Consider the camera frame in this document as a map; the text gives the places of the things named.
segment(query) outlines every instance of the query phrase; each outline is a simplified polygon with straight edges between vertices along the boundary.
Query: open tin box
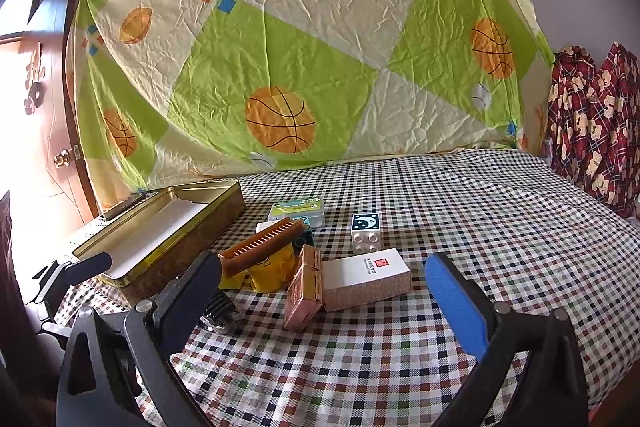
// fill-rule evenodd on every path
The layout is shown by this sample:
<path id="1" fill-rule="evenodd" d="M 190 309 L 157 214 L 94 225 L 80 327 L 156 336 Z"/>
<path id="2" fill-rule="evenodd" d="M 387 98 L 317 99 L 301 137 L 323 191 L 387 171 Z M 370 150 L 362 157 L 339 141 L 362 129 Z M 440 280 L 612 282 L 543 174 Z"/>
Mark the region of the open tin box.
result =
<path id="1" fill-rule="evenodd" d="M 158 293 L 183 273 L 244 211 L 235 180 L 159 189 L 77 247 L 86 259 L 111 254 L 111 269 L 98 276 L 131 305 Z"/>

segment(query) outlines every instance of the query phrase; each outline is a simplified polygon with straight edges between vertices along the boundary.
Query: blue gripper pad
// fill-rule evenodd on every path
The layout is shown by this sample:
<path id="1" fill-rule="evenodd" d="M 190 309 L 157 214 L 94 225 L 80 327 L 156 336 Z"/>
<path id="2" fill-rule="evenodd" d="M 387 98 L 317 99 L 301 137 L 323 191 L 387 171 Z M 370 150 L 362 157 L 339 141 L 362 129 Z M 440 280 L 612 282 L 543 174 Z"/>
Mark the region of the blue gripper pad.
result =
<path id="1" fill-rule="evenodd" d="M 424 262 L 424 279 L 462 349 L 480 361 L 489 346 L 488 328 L 471 297 L 437 255 Z"/>

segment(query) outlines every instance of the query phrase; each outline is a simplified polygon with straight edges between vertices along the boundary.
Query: blue square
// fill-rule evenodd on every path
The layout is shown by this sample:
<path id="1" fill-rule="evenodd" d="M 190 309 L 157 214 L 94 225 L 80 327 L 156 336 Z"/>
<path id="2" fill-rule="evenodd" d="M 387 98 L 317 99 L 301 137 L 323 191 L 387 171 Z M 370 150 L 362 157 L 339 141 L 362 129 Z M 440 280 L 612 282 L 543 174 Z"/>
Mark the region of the blue square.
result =
<path id="1" fill-rule="evenodd" d="M 234 0 L 222 0 L 218 5 L 218 9 L 224 13 L 231 13 L 231 10 L 236 5 L 236 1 Z"/>
<path id="2" fill-rule="evenodd" d="M 351 230 L 376 230 L 380 228 L 379 214 L 353 214 Z"/>

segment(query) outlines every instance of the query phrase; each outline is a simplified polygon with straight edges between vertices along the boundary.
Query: red plaid fabric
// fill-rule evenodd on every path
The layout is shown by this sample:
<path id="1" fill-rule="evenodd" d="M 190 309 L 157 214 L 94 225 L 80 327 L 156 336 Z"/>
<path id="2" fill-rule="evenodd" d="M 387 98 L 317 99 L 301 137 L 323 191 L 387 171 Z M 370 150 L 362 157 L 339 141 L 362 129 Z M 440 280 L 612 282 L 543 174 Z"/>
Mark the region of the red plaid fabric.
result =
<path id="1" fill-rule="evenodd" d="M 640 192 L 636 56 L 617 42 L 602 67 L 573 46 L 556 54 L 549 92 L 551 168 L 620 216 Z"/>

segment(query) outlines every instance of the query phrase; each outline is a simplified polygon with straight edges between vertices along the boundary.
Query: wooden door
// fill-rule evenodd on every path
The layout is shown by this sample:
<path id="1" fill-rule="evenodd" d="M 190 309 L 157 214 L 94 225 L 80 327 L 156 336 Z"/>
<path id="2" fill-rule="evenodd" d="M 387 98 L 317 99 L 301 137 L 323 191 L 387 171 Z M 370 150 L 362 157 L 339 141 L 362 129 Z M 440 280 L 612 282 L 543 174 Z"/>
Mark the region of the wooden door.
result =
<path id="1" fill-rule="evenodd" d="M 33 261 L 51 256 L 71 232 L 98 214 L 74 121 L 73 93 L 66 86 L 65 49 L 75 10 L 76 0 L 43 0 L 20 43 L 31 80 L 25 71 L 26 101 L 15 126 L 18 172 L 10 185 L 17 264 L 23 256 Z M 27 91 L 29 82 L 39 84 Z"/>

